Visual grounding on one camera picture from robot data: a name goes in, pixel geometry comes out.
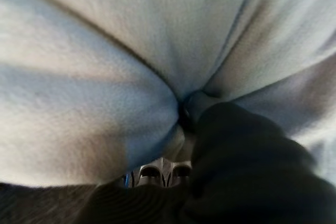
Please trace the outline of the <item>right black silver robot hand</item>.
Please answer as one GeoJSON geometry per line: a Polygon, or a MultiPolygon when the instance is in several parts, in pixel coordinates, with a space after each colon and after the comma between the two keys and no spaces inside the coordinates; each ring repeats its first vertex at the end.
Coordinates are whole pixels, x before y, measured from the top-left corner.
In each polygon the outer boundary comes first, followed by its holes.
{"type": "Polygon", "coordinates": [[[193,117],[191,171],[177,185],[99,187],[76,223],[335,223],[335,187],[267,118],[207,101],[193,117]]]}

